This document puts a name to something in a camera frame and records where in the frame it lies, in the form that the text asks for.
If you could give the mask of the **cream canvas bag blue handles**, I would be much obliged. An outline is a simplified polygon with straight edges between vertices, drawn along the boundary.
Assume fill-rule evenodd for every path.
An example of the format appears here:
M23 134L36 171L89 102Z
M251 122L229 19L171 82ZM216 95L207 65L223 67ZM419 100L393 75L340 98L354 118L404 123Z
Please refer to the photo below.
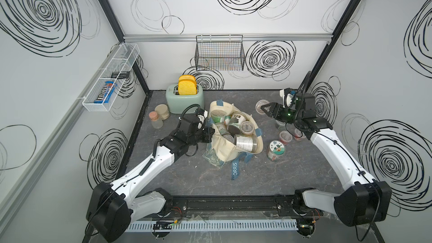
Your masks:
M240 112L240 110L233 104L229 104L228 102L224 102L222 100L213 101L210 104L208 112L208 126L212 127L215 133L212 135L211 142L207 147L206 153L203 154L203 157L209 156L209 162L217 168L221 168L227 162L234 160L238 162L241 157L244 157L245 162L248 162L252 158L253 154L259 154L263 151L264 145L262 139L262 130L258 127L252 115L246 114L245 118L253 125L252 137L257 139L257 147L252 151L247 151L222 137L220 131L216 127L215 122L210 116L211 112L217 110L224 111L225 113L227 112L229 114Z

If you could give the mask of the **red bee label seed jar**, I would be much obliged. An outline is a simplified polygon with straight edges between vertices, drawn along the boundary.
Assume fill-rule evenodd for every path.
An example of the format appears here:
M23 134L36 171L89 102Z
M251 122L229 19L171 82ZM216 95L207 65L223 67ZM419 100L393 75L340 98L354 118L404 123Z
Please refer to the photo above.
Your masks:
M256 105L255 105L255 110L256 110L256 112L257 112L258 114L260 114L260 115L264 115L265 112L262 110L262 106L263 106L263 105L267 105L267 104L269 104L269 103L270 103L270 102L267 101L267 100L259 100L259 101L256 103Z

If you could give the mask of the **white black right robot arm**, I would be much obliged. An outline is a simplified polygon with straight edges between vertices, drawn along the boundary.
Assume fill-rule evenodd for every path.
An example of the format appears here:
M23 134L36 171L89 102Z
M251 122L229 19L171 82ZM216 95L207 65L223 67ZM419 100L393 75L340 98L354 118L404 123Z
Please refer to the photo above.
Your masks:
M308 72L297 89L281 90L281 104L270 102L260 106L268 117L300 130L326 158L344 190L341 194L314 188L296 190L292 209L301 219L299 232L304 236L314 233L314 221L306 216L319 211L337 216L348 227L367 225L371 228L386 219L392 189L365 170L343 145L327 119L317 115L315 96L307 92L310 78Z

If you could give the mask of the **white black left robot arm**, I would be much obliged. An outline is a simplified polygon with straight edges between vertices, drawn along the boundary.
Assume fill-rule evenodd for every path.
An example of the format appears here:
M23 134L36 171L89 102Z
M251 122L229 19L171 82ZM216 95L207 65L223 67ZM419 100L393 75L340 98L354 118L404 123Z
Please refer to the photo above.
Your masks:
M159 173L182 156L190 156L191 146L210 143L214 129L206 125L208 113L199 104L184 109L176 128L155 141L151 154L131 171L117 180L100 182L92 191L87 209L87 225L83 242L90 241L96 232L108 243L117 240L128 226L148 215L167 214L165 205L169 195L155 190L140 196L139 193Z

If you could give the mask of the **large radish label seed jar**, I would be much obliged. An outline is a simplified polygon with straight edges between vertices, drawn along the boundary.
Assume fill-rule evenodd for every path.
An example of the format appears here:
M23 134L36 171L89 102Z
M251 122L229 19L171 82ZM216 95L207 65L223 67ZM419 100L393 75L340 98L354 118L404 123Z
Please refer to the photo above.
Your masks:
M275 162L285 153L285 145L280 141L272 141L269 144L267 157L270 161Z

